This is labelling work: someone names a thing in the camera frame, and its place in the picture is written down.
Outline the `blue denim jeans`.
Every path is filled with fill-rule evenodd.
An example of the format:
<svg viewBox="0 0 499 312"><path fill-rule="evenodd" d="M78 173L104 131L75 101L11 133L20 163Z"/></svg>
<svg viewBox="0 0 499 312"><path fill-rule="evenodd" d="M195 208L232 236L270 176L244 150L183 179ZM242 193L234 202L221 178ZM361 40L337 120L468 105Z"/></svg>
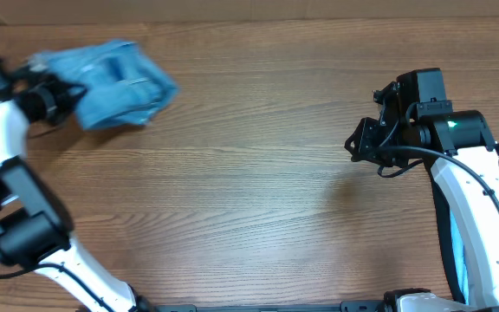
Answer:
<svg viewBox="0 0 499 312"><path fill-rule="evenodd" d="M144 126L178 93L177 83L136 42L113 40L77 49L46 50L32 55L29 65L86 87L75 107L84 130Z"/></svg>

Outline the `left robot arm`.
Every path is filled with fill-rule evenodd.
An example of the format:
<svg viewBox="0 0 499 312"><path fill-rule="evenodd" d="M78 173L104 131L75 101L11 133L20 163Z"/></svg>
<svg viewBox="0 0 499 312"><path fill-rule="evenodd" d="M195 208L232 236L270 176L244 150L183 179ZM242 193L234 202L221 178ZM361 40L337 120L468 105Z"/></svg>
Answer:
<svg viewBox="0 0 499 312"><path fill-rule="evenodd" d="M80 243L63 202L26 161L32 124L56 127L87 88L0 58L0 263L16 266L0 280L34 272L58 283L84 311L154 311L129 283L107 271Z"/></svg>

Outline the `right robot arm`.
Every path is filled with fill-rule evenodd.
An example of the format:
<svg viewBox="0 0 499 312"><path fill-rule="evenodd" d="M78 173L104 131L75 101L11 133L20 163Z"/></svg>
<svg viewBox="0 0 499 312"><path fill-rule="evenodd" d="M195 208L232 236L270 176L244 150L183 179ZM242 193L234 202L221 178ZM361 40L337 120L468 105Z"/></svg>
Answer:
<svg viewBox="0 0 499 312"><path fill-rule="evenodd" d="M379 118L346 140L354 162L392 179L423 166L451 296L427 289L385 294L380 311L499 311L499 143L484 116L457 111L439 68L413 70L373 94Z"/></svg>

